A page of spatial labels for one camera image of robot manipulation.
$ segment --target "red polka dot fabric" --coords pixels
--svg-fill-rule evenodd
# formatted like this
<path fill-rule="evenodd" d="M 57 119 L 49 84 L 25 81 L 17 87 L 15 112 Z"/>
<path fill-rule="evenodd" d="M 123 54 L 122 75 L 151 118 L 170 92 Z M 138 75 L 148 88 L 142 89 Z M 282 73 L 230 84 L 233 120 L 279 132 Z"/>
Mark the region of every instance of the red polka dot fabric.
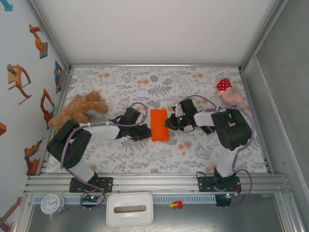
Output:
<path fill-rule="evenodd" d="M 221 80 L 217 85 L 216 85 L 218 90 L 224 90 L 226 91 L 227 88 L 232 87 L 231 82 L 229 79 L 225 78 Z"/>

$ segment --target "pink plush toy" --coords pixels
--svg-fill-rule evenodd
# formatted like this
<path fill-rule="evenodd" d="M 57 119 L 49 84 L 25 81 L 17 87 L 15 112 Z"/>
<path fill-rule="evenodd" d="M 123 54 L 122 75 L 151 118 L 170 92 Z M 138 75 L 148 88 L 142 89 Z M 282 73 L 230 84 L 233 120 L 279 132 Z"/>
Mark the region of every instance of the pink plush toy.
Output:
<path fill-rule="evenodd" d="M 219 81 L 216 87 L 219 90 L 219 92 L 217 92 L 217 97 L 221 97 L 225 103 L 236 105 L 237 103 L 244 102 L 240 92 L 236 87 L 232 87 L 231 82 L 227 78 Z"/>

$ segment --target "clock face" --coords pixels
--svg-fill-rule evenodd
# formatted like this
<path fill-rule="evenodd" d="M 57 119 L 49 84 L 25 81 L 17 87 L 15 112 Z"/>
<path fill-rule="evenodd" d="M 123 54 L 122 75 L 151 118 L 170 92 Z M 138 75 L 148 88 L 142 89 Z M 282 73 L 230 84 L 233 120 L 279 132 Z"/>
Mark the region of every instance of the clock face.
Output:
<path fill-rule="evenodd" d="M 45 214 L 53 214 L 60 207 L 60 199 L 57 195 L 46 196 L 41 203 L 41 210 Z"/>

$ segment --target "white wall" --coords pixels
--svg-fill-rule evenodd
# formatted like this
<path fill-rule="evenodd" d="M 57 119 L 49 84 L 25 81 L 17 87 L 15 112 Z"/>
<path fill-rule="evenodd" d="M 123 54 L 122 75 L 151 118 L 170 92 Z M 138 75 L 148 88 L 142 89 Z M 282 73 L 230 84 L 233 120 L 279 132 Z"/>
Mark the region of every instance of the white wall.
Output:
<path fill-rule="evenodd" d="M 37 26 L 25 1 L 10 0 L 12 12 L 5 12 L 0 6 L 0 122 L 7 131 L 0 136 L 0 217 L 23 193 L 27 180 L 27 166 L 24 149 L 31 147 L 42 137 L 48 138 L 49 130 L 40 109 L 43 88 L 47 89 L 55 104 L 60 93 L 56 94 L 54 65 L 56 55 L 48 46 L 48 56 L 40 59 L 34 44 L 34 36 L 29 32 L 29 24 Z M 44 35 L 39 36 L 45 42 Z M 32 96 L 21 105 L 24 99 L 17 88 L 8 90 L 7 65 L 19 64 L 28 72 L 31 84 L 24 88 Z M 46 101 L 45 108 L 52 110 Z M 47 140 L 41 144 L 37 155 L 46 148 Z"/>
<path fill-rule="evenodd" d="M 36 0 L 81 63 L 240 65 L 275 0 Z"/>

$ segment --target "metal frame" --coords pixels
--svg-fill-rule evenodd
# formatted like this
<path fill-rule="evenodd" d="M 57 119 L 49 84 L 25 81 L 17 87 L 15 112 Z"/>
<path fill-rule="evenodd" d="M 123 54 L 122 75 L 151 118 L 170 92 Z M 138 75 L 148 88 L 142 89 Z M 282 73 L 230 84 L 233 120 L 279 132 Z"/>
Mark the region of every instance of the metal frame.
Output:
<path fill-rule="evenodd" d="M 38 20 L 42 30 L 46 34 L 49 43 L 55 49 L 56 54 L 61 58 L 62 63 L 66 70 L 69 70 L 70 64 L 62 53 L 59 44 L 54 38 L 52 31 L 48 27 L 39 6 L 36 4 L 35 0 L 25 0 L 32 13 Z M 271 9 L 268 17 L 266 18 L 261 30 L 256 36 L 254 43 L 252 44 L 248 54 L 246 55 L 240 71 L 242 72 L 248 65 L 250 59 L 256 54 L 259 47 L 263 43 L 264 39 L 267 37 L 272 26 L 275 24 L 276 20 L 279 18 L 281 12 L 283 11 L 288 0 L 277 0 Z M 74 67 L 94 67 L 94 66 L 189 66 L 189 67 L 235 67 L 235 65 L 220 65 L 220 64 L 94 64 L 94 65 L 73 65 Z M 62 108 L 64 100 L 70 85 L 71 75 L 66 77 L 66 82 L 64 84 L 63 90 L 61 92 L 61 98 L 58 104 L 57 113 Z M 260 135 L 261 148 L 266 156 L 266 160 L 269 161 L 267 149 L 264 140 L 261 137 L 261 129 L 256 119 L 254 106 L 252 100 L 248 93 L 245 84 L 245 91 L 248 97 L 248 103 L 252 109 L 253 117 L 257 124 L 257 132 Z M 54 135 L 54 132 L 50 133 L 49 139 Z M 38 194 L 48 194 L 51 192 L 57 192 L 60 194 L 71 194 L 68 192 L 70 179 L 72 176 L 69 174 L 46 174 L 41 173 L 44 160 L 48 157 L 48 153 L 45 152 L 41 158 L 41 162 L 38 168 L 37 174 L 39 176 L 30 176 L 28 178 L 27 184 L 25 186 L 23 203 L 20 210 L 20 218 L 17 219 L 16 227 L 12 231 L 23 232 L 26 231 L 29 220 L 31 219 L 31 211 L 33 208 L 33 201 L 35 195 Z M 136 191 L 148 191 L 151 194 L 212 194 L 200 193 L 198 191 L 198 184 L 194 174 L 99 174 L 99 176 L 111 176 L 114 178 L 113 193 L 124 193 L 124 192 L 136 192 Z M 242 183 L 243 193 L 249 190 L 249 179 L 246 174 L 239 174 L 240 181 Z M 281 218 L 282 229 L 287 232 L 304 231 L 302 221 L 297 209 L 297 206 L 292 195 L 292 190 L 288 179 L 281 174 L 252 174 L 253 177 L 253 191 L 255 194 L 274 194 L 275 202 L 278 206 L 278 214 Z"/>

